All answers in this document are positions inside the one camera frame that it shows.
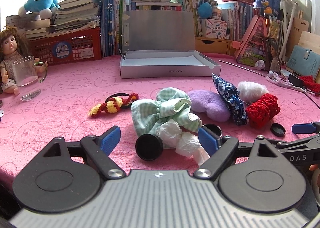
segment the blue notebook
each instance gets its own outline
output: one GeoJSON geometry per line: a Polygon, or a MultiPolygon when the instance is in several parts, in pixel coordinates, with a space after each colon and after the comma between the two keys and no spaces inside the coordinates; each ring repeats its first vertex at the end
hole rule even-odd
{"type": "Polygon", "coordinates": [[[288,71],[301,76],[312,75],[315,79],[320,69],[320,55],[310,49],[295,45],[286,67],[288,71]]]}

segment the pink tablecloth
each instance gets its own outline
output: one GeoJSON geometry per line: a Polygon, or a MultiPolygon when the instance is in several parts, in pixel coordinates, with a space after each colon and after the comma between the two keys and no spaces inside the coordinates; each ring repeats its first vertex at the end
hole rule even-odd
{"type": "MultiPolygon", "coordinates": [[[[228,56],[223,60],[234,62],[228,56]]],[[[216,91],[211,77],[197,78],[120,78],[119,57],[102,61],[81,62],[49,67],[48,77],[42,83],[42,93],[34,100],[22,102],[18,97],[0,95],[4,116],[0,122],[0,182],[10,187],[19,171],[55,136],[67,141],[79,141],[88,134],[100,135],[113,125],[121,128],[121,141],[110,157],[127,173],[130,169],[188,169],[197,165],[192,158],[185,158],[174,150],[165,150],[153,162],[144,162],[135,153],[137,139],[130,110],[114,115],[88,116],[92,106],[118,92],[137,92],[140,99],[155,99],[164,87],[175,87],[185,92],[194,89],[216,91]]],[[[286,128],[287,141],[305,137],[293,135],[294,123],[308,123],[320,119],[320,110],[302,93],[283,89],[268,83],[262,76],[221,63],[221,77],[237,85],[239,81],[256,81],[267,86],[278,97],[281,112],[274,122],[286,128]]],[[[319,98],[313,99],[320,104],[319,98]]],[[[200,115],[203,123],[212,122],[200,115]]],[[[240,141],[252,142],[258,134],[276,138],[269,123],[254,130],[249,125],[238,127],[232,122],[219,124],[224,135],[236,136],[240,141]]]]}

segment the white pipe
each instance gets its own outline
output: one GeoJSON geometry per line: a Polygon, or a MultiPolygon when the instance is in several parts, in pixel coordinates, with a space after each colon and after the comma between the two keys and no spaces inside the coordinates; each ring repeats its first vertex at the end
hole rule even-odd
{"type": "Polygon", "coordinates": [[[286,47],[287,42],[288,42],[288,38],[289,38],[291,27],[292,27],[293,18],[294,18],[294,15],[295,15],[296,8],[298,6],[298,3],[297,2],[293,2],[292,0],[284,0],[284,1],[289,3],[290,5],[292,5],[292,12],[291,12],[291,16],[290,16],[288,30],[287,30],[287,33],[285,34],[284,42],[283,42],[283,45],[282,45],[282,48],[281,48],[281,52],[280,52],[280,55],[279,55],[279,59],[280,59],[281,63],[282,63],[282,61],[284,61],[284,59],[283,59],[284,50],[285,50],[285,47],[286,47]]]}
{"type": "MultiPolygon", "coordinates": [[[[283,41],[284,41],[285,35],[287,34],[287,26],[288,26],[287,8],[286,8],[285,3],[283,2],[283,33],[282,33],[283,34],[283,41]]],[[[285,54],[286,45],[282,45],[282,47],[283,46],[284,46],[283,54],[285,54]]],[[[279,54],[279,59],[282,64],[282,57],[280,57],[280,54],[279,54]]]]}

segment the human hand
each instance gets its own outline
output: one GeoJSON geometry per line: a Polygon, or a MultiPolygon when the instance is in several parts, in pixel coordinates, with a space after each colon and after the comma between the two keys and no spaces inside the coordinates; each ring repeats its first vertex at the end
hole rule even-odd
{"type": "Polygon", "coordinates": [[[8,71],[5,72],[4,76],[1,78],[3,83],[6,83],[8,81],[8,71]]]}
{"type": "MultiPolygon", "coordinates": [[[[318,165],[311,165],[311,166],[309,167],[309,170],[310,170],[310,171],[314,171],[314,170],[316,170],[317,168],[319,168],[318,165]]],[[[320,175],[318,176],[317,185],[318,185],[318,187],[320,187],[320,175]]]]}

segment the stack of books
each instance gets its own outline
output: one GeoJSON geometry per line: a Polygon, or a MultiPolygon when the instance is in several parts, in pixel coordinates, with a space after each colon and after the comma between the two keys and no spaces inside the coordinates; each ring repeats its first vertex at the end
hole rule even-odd
{"type": "Polygon", "coordinates": [[[101,10],[102,57],[120,55],[122,50],[122,15],[126,10],[125,1],[101,0],[101,10]]]}
{"type": "Polygon", "coordinates": [[[100,25],[101,0],[64,0],[50,27],[50,36],[67,34],[100,25]]]}
{"type": "Polygon", "coordinates": [[[30,40],[47,37],[50,21],[51,19],[44,19],[27,22],[26,29],[24,31],[26,37],[30,40]]]}
{"type": "Polygon", "coordinates": [[[236,0],[219,4],[219,7],[222,8],[223,20],[227,21],[227,30],[230,30],[230,40],[241,41],[254,16],[253,7],[236,0]]]}
{"type": "Polygon", "coordinates": [[[131,10],[175,10],[182,11],[180,3],[131,0],[131,10]]]}
{"type": "MultiPolygon", "coordinates": [[[[193,21],[195,26],[195,36],[203,36],[202,20],[198,14],[198,8],[204,3],[204,0],[176,0],[182,6],[182,11],[193,12],[193,21]]],[[[206,0],[212,8],[217,7],[218,3],[215,0],[206,0]]]]}
{"type": "Polygon", "coordinates": [[[284,25],[283,21],[277,19],[275,16],[270,16],[268,14],[264,15],[267,23],[268,37],[274,38],[278,45],[278,51],[281,51],[283,45],[284,36],[284,25]]]}

